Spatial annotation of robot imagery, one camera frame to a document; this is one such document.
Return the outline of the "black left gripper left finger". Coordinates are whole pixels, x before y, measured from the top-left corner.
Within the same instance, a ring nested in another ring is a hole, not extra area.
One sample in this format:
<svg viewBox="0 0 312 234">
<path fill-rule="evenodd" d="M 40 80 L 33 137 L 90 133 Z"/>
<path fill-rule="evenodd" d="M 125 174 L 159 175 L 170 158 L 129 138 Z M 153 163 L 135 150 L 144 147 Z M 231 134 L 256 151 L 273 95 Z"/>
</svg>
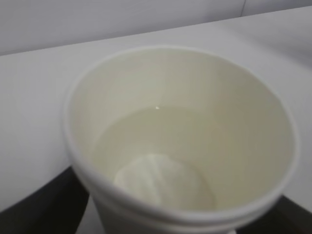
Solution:
<svg viewBox="0 0 312 234">
<path fill-rule="evenodd" d="M 67 168 L 48 184 L 0 213 L 2 234 L 74 234 L 89 193 Z"/>
</svg>

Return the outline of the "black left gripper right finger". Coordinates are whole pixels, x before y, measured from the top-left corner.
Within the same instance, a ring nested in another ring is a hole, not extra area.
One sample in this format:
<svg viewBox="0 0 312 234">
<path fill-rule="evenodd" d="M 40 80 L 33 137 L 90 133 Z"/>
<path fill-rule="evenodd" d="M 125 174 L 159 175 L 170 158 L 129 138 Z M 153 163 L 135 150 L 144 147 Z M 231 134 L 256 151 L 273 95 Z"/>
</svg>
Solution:
<svg viewBox="0 0 312 234">
<path fill-rule="evenodd" d="M 257 221 L 236 230 L 237 234 L 312 234 L 312 214 L 283 196 Z"/>
</svg>

